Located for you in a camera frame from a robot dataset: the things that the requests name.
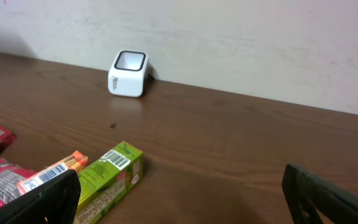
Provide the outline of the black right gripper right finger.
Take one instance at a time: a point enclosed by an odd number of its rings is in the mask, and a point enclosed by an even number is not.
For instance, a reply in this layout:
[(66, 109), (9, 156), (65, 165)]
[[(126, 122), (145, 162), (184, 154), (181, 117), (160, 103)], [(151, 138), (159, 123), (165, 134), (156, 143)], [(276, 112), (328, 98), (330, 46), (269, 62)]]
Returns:
[(358, 197), (304, 168), (287, 164), (282, 190), (294, 223), (358, 223)]

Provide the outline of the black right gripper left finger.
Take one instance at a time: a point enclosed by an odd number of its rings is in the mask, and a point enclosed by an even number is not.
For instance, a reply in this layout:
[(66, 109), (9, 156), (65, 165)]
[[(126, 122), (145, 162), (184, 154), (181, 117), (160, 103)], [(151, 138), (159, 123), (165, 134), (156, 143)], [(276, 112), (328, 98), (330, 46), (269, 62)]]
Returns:
[(80, 192), (78, 174), (69, 169), (2, 206), (0, 224), (72, 224)]

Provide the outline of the orange tissue pack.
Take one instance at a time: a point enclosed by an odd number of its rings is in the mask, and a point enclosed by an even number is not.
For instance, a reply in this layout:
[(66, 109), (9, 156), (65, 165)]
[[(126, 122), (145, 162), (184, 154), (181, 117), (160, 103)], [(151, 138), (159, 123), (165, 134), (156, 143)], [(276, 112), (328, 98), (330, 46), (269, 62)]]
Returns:
[(75, 151), (40, 172), (20, 181), (17, 184), (17, 189), (21, 195), (24, 195), (69, 169), (73, 169), (79, 173), (87, 166), (87, 163), (88, 156), (85, 156), (79, 151)]

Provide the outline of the green tea carton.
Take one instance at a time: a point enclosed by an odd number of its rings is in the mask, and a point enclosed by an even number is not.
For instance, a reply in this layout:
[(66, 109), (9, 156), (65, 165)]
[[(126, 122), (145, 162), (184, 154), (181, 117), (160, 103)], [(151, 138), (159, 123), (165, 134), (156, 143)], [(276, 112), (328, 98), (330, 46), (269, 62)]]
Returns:
[(144, 153), (122, 141), (79, 174), (74, 224), (95, 224), (143, 178)]

